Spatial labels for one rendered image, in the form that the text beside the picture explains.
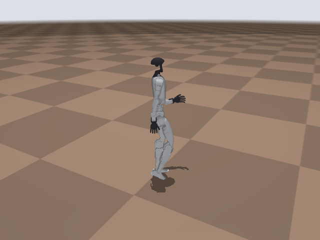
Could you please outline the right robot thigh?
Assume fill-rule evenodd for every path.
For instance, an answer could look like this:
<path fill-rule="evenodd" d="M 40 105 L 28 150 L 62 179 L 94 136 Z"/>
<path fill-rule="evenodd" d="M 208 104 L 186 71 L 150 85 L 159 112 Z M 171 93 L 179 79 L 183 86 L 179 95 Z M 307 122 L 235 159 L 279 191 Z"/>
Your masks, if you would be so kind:
<path fill-rule="evenodd" d="M 165 116 L 158 115 L 156 116 L 157 124 L 159 127 L 162 127 L 162 132 L 164 134 L 164 137 L 167 139 L 167 142 L 163 144 L 163 149 L 165 149 L 166 145 L 171 145 L 173 148 L 174 144 L 174 135 L 172 127 L 169 123 L 169 121 L 166 119 Z"/>

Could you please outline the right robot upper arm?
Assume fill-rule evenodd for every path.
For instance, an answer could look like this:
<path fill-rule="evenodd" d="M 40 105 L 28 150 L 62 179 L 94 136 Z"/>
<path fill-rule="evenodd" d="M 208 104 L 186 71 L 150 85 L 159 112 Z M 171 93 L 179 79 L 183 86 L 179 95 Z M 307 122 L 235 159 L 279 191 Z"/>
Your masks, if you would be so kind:
<path fill-rule="evenodd" d="M 158 99 L 158 105 L 160 105 L 162 103 L 162 100 L 159 98 L 160 94 L 161 94 L 161 90 L 163 87 L 163 80 L 161 78 L 157 78 L 155 80 L 155 90 L 154 90 L 154 99 Z"/>

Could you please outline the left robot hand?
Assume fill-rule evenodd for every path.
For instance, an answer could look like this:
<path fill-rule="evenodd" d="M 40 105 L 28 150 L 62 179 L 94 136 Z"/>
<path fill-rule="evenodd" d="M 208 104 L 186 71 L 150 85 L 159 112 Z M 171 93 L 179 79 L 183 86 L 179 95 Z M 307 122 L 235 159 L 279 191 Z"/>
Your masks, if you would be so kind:
<path fill-rule="evenodd" d="M 185 99 L 184 98 L 185 96 L 181 96 L 181 94 L 177 95 L 174 99 L 173 98 L 170 98 L 168 100 L 173 100 L 173 103 L 176 102 L 176 103 L 185 103 Z"/>

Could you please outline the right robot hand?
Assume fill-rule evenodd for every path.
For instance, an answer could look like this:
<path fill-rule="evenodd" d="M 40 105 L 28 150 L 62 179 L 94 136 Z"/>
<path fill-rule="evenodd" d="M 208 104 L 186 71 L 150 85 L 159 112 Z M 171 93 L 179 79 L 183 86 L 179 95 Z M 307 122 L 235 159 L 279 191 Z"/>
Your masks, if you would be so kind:
<path fill-rule="evenodd" d="M 153 134 L 153 132 L 154 132 L 154 134 L 158 133 L 157 128 L 160 130 L 160 128 L 156 122 L 157 122 L 157 117 L 156 117 L 156 121 L 152 121 L 152 117 L 151 117 L 152 124 L 150 125 L 150 133 L 152 132 L 152 134 Z"/>

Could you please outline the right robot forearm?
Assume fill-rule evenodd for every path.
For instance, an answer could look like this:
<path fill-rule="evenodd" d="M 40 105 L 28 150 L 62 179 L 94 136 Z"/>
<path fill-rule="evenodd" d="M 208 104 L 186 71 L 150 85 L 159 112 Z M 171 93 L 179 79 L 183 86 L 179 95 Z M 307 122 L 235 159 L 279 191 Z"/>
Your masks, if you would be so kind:
<path fill-rule="evenodd" d="M 154 99 L 153 103 L 152 103 L 152 112 L 151 112 L 151 121 L 155 122 L 156 121 L 156 116 L 157 116 L 157 112 L 158 112 L 158 99 Z"/>

